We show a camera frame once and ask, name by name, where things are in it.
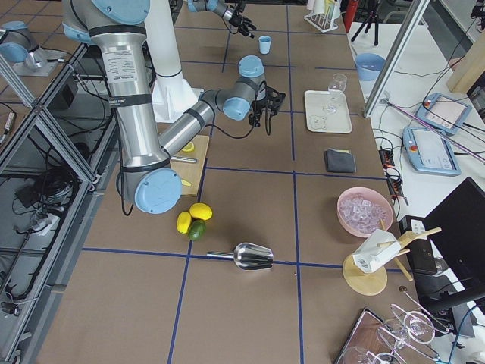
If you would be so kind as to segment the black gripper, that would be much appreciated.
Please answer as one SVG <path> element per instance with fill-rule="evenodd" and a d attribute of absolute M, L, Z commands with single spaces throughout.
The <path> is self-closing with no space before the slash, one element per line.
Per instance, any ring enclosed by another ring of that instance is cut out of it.
<path fill-rule="evenodd" d="M 245 21 L 243 16 L 243 8 L 227 8 L 227 21 L 230 25 L 240 28 L 240 33 L 244 37 L 254 38 L 255 35 L 251 30 L 256 30 L 256 26 L 249 20 Z"/>
<path fill-rule="evenodd" d="M 267 87 L 267 85 L 260 85 L 259 90 L 257 91 L 255 98 L 251 103 L 248 114 L 248 121 L 252 127 L 261 126 L 261 113 L 262 110 L 268 105 Z"/>

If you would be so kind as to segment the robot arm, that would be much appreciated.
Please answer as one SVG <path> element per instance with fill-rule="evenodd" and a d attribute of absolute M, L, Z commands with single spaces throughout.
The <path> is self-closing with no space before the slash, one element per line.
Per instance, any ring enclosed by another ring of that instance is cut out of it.
<path fill-rule="evenodd" d="M 257 27 L 243 14 L 246 7 L 244 1 L 235 1 L 234 5 L 228 5 L 225 1 L 218 0 L 188 0 L 187 4 L 191 12 L 213 12 L 224 22 L 228 22 L 236 33 L 252 39 L 255 37 L 252 31 L 257 30 Z"/>
<path fill-rule="evenodd" d="M 65 35 L 98 46 L 120 134 L 120 195 L 161 214 L 182 193 L 171 157 L 218 112 L 241 121 L 266 96 L 264 65 L 247 55 L 230 89 L 197 96 L 183 77 L 166 1 L 65 1 Z"/>

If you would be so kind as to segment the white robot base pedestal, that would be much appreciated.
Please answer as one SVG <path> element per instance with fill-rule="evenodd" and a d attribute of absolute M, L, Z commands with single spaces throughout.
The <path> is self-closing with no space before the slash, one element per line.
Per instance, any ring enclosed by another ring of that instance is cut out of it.
<path fill-rule="evenodd" d="M 169 1 L 151 1 L 145 19 L 147 45 L 155 71 L 152 107 L 155 121 L 173 123 L 199 98 L 183 76 Z"/>

